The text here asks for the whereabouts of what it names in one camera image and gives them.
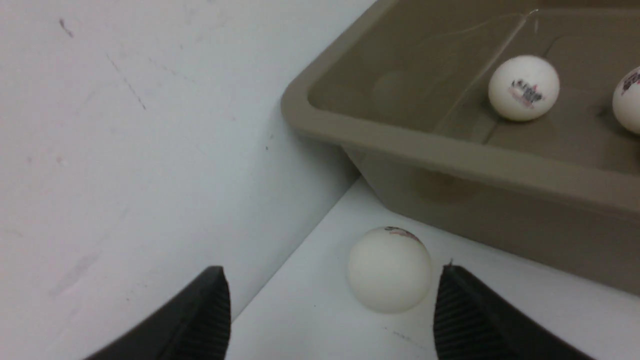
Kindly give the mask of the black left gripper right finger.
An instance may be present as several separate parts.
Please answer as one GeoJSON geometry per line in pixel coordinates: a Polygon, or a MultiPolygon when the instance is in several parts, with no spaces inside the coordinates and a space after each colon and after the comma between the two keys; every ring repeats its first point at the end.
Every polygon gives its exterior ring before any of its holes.
{"type": "Polygon", "coordinates": [[[433,314],[439,360],[587,360],[460,265],[439,276],[433,314]]]}

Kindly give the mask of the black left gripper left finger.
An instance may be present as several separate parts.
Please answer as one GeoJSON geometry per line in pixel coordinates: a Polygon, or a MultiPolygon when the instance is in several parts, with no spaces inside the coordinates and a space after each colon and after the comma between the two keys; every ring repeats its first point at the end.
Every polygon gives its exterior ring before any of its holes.
{"type": "Polygon", "coordinates": [[[232,309],[222,266],[209,266],[176,296],[89,360],[224,360],[232,309]]]}

